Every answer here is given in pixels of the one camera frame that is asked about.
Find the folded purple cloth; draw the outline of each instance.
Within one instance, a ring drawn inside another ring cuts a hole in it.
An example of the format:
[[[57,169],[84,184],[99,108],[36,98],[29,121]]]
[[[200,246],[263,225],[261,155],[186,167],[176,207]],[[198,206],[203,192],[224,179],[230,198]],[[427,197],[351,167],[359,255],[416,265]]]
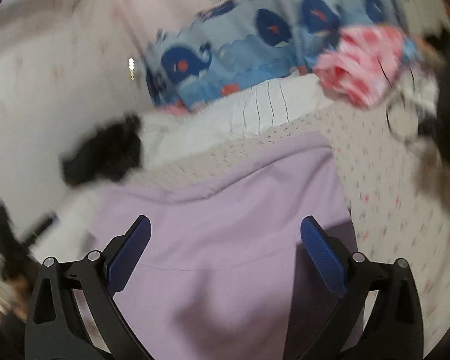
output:
[[[96,249],[138,215],[151,221],[150,243],[114,299],[157,360],[292,358],[337,301],[300,252],[302,219],[334,227],[356,250],[332,150],[316,133],[282,140],[184,190],[113,186],[104,193],[91,231]]]

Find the orange spot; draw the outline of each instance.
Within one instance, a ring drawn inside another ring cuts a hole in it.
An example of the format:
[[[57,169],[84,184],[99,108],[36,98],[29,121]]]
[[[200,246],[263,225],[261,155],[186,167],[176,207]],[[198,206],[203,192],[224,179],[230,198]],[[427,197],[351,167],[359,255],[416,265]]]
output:
[[[322,11],[319,11],[318,9],[313,9],[311,13],[312,15],[317,16],[321,21],[327,21],[327,17]]]
[[[298,72],[301,76],[306,76],[308,73],[310,73],[306,66],[297,66],[296,68],[298,69]]]
[[[238,91],[240,91],[240,88],[237,83],[222,86],[222,96],[228,96]]]
[[[269,29],[271,32],[273,32],[273,33],[275,33],[275,34],[277,34],[277,35],[280,33],[280,30],[279,30],[278,27],[275,26],[275,25],[271,25],[268,29]]]
[[[178,71],[181,71],[182,73],[185,73],[187,71],[187,69],[188,69],[188,62],[185,59],[181,60],[178,63],[177,69],[178,69]]]

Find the purple fabric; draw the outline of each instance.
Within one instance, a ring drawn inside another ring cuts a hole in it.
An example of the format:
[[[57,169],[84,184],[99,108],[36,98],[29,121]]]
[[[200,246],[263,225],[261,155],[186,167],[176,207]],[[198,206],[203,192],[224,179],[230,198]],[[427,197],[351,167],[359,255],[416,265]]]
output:
[[[94,248],[125,233],[138,215],[151,221],[151,240],[114,300],[157,360],[281,359],[301,220],[313,215],[325,229],[350,222],[332,150],[316,133],[282,140],[184,190],[105,193]],[[354,245],[353,227],[346,228]],[[308,289],[320,303],[317,283]],[[318,308],[326,321],[336,299],[324,298]]]

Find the pink cloth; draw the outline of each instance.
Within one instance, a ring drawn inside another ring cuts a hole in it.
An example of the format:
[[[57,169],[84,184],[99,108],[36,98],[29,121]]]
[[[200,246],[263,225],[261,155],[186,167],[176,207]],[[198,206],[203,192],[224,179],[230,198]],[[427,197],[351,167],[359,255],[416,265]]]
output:
[[[338,51],[322,54],[313,71],[325,88],[345,93],[358,107],[371,107],[397,76],[403,33],[395,27],[356,26],[342,29],[341,36]]]

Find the bed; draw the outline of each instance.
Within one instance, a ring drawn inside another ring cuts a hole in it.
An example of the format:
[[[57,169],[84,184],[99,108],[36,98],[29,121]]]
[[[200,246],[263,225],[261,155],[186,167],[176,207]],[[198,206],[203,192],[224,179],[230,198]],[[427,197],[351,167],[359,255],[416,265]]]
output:
[[[414,34],[438,31],[441,23],[450,25],[442,0],[408,0],[406,13]],[[223,107],[220,103],[210,108]],[[152,158],[145,171],[134,172],[126,183],[180,188],[223,174],[289,136],[318,131],[334,149],[359,250],[375,261],[404,257],[411,263],[422,306],[427,354],[450,327],[450,181],[441,167],[423,161],[423,155],[433,155],[427,154],[432,149],[412,152],[390,136],[386,105],[384,102],[361,111],[342,101],[324,101],[323,106],[302,110],[283,125],[257,128],[253,134],[228,135],[221,138],[221,144],[213,139],[211,144],[201,146],[202,152],[179,155],[191,157],[166,157],[165,161]],[[149,145],[156,145],[156,140]],[[82,258],[90,241],[87,229],[100,204],[100,186],[85,187],[70,195],[57,210],[60,224],[35,246],[37,260],[49,255],[59,261]],[[365,321],[373,299],[370,294]]]

